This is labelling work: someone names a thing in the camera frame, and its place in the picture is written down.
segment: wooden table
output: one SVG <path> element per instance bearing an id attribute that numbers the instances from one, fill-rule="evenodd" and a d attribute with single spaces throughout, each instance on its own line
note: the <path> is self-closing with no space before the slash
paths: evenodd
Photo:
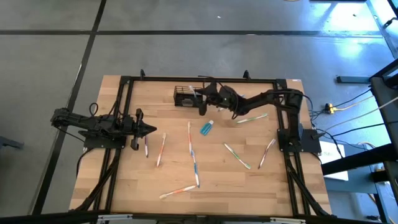
<path id="1" fill-rule="evenodd" d="M 104 76 L 97 100 L 98 114 L 106 114 L 112 107 L 119 80 L 120 76 Z M 245 97 L 272 89 L 271 84 L 263 83 L 223 84 L 234 88 L 239 94 L 245 94 Z M 300 80 L 287 80 L 287 84 L 289 88 L 303 91 Z M 137 108 L 141 108 L 144 122 L 157 127 L 157 131 L 148 136 L 148 158 L 145 157 L 143 139 L 139 141 L 140 150 L 133 151 L 130 147 L 122 150 L 111 211 L 291 216 L 284 158 L 277 143 L 270 148 L 261 169 L 257 169 L 266 146 L 273 138 L 277 139 L 275 106 L 256 108 L 237 120 L 268 113 L 265 118 L 236 124 L 237 120 L 231 120 L 231 112 L 217 112 L 214 106 L 208 107 L 205 116 L 200 116 L 197 108 L 175 107 L 173 93 L 176 85 L 201 86 L 197 82 L 134 82 L 129 111 L 134 114 Z M 211 119 L 215 122 L 213 129 L 203 136 L 199 130 Z M 304 128 L 310 127 L 305 100 L 300 120 Z M 188 121 L 192 124 L 200 188 L 160 200 L 159 196 L 164 193 L 195 185 L 193 161 L 188 149 Z M 167 139 L 162 161 L 156 168 L 163 133 L 167 133 Z M 222 145 L 223 142 L 228 143 L 252 168 L 246 169 Z M 79 206 L 93 190 L 100 175 L 103 155 L 104 149 L 94 149 L 83 158 L 70 208 Z M 318 159 L 311 154 L 301 153 L 301 161 L 306 186 L 323 209 L 330 212 Z M 104 188 L 100 208 L 104 208 L 107 188 Z M 299 211 L 303 213 L 298 187 L 296 195 Z"/>

